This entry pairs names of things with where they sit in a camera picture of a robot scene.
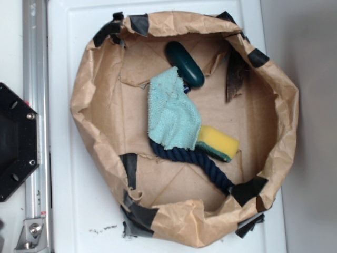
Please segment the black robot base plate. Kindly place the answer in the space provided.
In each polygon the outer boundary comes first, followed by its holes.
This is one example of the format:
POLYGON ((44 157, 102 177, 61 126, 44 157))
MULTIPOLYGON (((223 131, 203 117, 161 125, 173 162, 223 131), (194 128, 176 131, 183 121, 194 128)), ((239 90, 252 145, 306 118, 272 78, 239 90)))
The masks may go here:
POLYGON ((38 114, 1 83, 1 202, 39 166, 38 114))

